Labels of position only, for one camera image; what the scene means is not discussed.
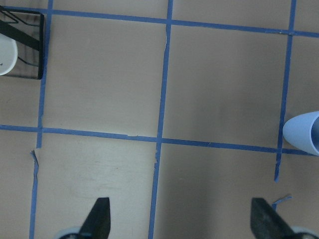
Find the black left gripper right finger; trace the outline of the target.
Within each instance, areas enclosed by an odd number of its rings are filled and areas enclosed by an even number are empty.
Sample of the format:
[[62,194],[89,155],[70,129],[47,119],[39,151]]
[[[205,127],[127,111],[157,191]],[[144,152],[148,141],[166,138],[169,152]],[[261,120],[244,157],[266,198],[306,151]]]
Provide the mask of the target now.
[[286,239],[295,232],[263,198],[252,198],[250,229],[256,239]]

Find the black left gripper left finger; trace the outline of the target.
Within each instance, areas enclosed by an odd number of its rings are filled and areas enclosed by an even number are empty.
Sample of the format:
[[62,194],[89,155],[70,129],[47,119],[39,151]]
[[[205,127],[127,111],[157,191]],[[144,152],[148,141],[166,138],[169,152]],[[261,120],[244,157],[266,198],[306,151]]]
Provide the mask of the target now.
[[110,199],[98,198],[78,233],[79,239],[107,239],[110,234]]

